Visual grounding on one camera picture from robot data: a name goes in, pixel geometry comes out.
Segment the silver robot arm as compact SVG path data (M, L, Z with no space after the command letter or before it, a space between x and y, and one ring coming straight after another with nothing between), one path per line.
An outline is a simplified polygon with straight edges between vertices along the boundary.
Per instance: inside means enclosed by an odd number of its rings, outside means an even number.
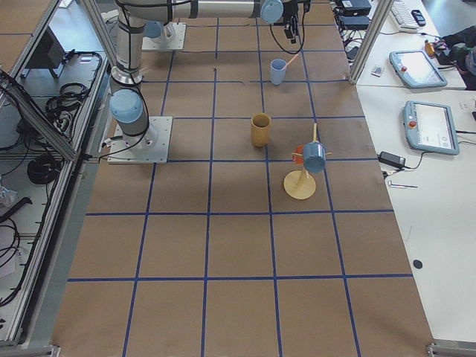
M118 46L111 71L114 88L110 112L122 130L126 148L136 154L151 153L158 144L158 130L141 93L141 53L147 22L169 25L174 19L260 18L282 26L286 37L296 42L297 1L116 1Z
M170 42L176 37L173 24L147 21L144 28L144 36L156 42Z

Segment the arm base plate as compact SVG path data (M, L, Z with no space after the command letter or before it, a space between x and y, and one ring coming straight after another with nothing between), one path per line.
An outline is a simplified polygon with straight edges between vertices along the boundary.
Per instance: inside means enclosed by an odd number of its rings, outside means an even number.
M147 22L144 28L142 51L181 51L186 32L184 22Z
M117 124L115 135L121 136L113 141L112 154L106 157L110 164L165 164L168 159L173 118L171 116L150 116L149 129L142 138L124 136Z

